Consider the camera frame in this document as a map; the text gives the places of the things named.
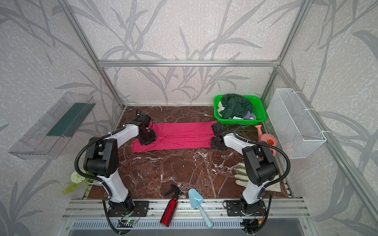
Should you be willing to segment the magenta t-shirt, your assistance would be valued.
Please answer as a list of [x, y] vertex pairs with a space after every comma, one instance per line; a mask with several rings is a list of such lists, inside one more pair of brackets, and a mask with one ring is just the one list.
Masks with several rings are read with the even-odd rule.
[[214, 137], [212, 125], [215, 123], [216, 121], [155, 124], [153, 130], [157, 136], [156, 140], [152, 144], [141, 145], [140, 141], [136, 139], [131, 148], [134, 153], [154, 150], [210, 148], [211, 139]]

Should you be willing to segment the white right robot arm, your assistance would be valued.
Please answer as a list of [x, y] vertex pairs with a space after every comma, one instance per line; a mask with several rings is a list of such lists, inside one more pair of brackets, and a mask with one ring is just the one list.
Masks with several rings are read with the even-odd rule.
[[221, 123], [211, 125], [211, 129], [214, 133], [211, 148], [218, 150], [231, 148], [243, 156], [248, 183], [240, 202], [244, 207], [256, 205], [262, 200], [266, 188], [281, 181], [279, 167], [272, 152], [274, 147], [266, 142], [247, 140], [236, 131], [227, 130]]

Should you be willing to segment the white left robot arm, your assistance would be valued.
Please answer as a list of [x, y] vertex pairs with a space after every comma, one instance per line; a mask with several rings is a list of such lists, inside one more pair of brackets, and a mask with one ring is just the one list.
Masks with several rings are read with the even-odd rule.
[[141, 145], [152, 144], [157, 136], [152, 129], [152, 118], [147, 114], [137, 114], [135, 120], [109, 133], [104, 138], [93, 137], [85, 150], [83, 168], [90, 176], [96, 177], [108, 194], [109, 206], [120, 213], [134, 210], [134, 202], [129, 190], [119, 175], [118, 148], [130, 139], [136, 138]]

